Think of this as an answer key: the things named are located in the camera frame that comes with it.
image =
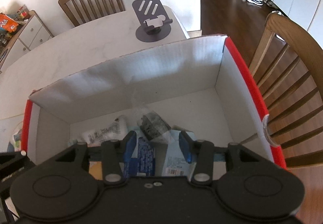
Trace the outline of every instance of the sneaker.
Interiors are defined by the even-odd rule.
[[[258,6],[261,6],[263,4],[263,2],[260,0],[247,0],[247,1],[250,3],[256,4]]]

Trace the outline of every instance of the dark wood floor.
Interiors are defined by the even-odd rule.
[[[237,46],[240,54],[249,65],[251,58],[256,50],[258,42],[260,40],[264,23],[268,13],[273,9],[266,5],[259,7],[257,5],[250,4],[243,0],[201,0],[201,28],[203,35],[209,34],[227,34],[230,36]],[[262,73],[266,70],[272,60],[276,57],[284,43],[274,38],[268,52],[261,63],[258,72],[255,75],[257,81]],[[261,93],[279,77],[282,71],[295,59],[295,53],[289,49],[283,56],[281,62],[276,67],[275,71],[268,78],[268,80],[260,87]],[[266,104],[270,104],[275,98],[280,96],[289,86],[291,86],[297,79],[299,79],[307,71],[302,62],[289,74],[285,82],[272,93],[270,97],[266,99]],[[288,101],[284,104],[276,107],[270,116],[274,117],[287,107],[295,103],[305,94],[310,92],[314,88],[315,84],[313,80],[308,81],[299,88],[294,95],[292,95]],[[297,120],[303,115],[309,113],[315,108],[322,105],[319,94],[313,97],[308,105],[303,106],[295,113],[287,116],[282,121],[274,123],[270,129],[275,132],[291,122]],[[309,120],[297,129],[292,130],[290,133],[286,133],[279,137],[277,142],[283,143],[296,136],[300,136],[306,132],[316,129],[323,125],[323,114],[319,114],[316,117]],[[284,150],[285,157],[291,157],[295,155],[301,155],[309,152],[314,152],[323,149],[323,134],[313,137],[301,144]],[[297,175],[304,183],[306,187],[305,200],[298,212],[298,217],[304,223],[310,224],[322,224],[323,223],[323,166],[309,167],[303,169],[290,170]]]

